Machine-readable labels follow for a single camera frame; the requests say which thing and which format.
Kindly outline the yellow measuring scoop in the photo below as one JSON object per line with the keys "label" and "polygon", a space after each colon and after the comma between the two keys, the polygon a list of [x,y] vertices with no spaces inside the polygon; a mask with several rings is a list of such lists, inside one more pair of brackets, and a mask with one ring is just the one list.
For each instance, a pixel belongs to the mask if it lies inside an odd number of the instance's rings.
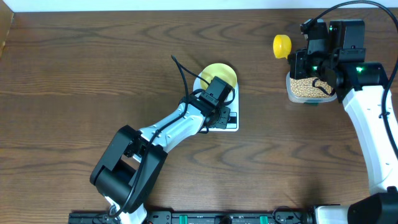
{"label": "yellow measuring scoop", "polygon": [[287,58],[292,50],[292,42],[287,35],[276,35],[273,41],[273,52],[275,58]]}

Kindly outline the yellow bowl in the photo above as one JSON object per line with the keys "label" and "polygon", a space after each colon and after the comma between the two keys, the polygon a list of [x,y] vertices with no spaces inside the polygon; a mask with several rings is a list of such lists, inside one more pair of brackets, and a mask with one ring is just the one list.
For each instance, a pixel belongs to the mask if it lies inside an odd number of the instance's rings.
{"label": "yellow bowl", "polygon": [[236,88],[238,83],[236,72],[229,65],[224,63],[213,63],[208,65],[203,69],[200,76],[208,83],[210,83],[214,77],[218,77],[233,88]]}

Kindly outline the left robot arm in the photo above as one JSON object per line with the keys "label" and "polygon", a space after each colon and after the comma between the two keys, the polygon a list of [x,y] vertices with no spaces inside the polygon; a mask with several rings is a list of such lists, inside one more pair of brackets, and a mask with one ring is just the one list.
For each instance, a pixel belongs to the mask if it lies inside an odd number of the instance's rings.
{"label": "left robot arm", "polygon": [[154,188],[169,152],[184,139],[227,126],[228,95],[235,89],[214,77],[207,89],[187,93],[177,109],[161,121],[135,130],[120,128],[90,175],[90,183],[111,204],[107,218],[143,223],[144,202]]}

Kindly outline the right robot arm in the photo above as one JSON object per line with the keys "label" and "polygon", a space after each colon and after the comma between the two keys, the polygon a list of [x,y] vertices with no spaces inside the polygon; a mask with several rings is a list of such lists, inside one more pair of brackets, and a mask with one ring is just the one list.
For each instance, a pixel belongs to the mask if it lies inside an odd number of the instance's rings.
{"label": "right robot arm", "polygon": [[365,61],[364,21],[312,19],[301,32],[308,45],[287,56],[290,77],[315,77],[332,87],[358,136],[370,192],[351,205],[318,205],[307,220],[397,223],[397,120],[383,66]]}

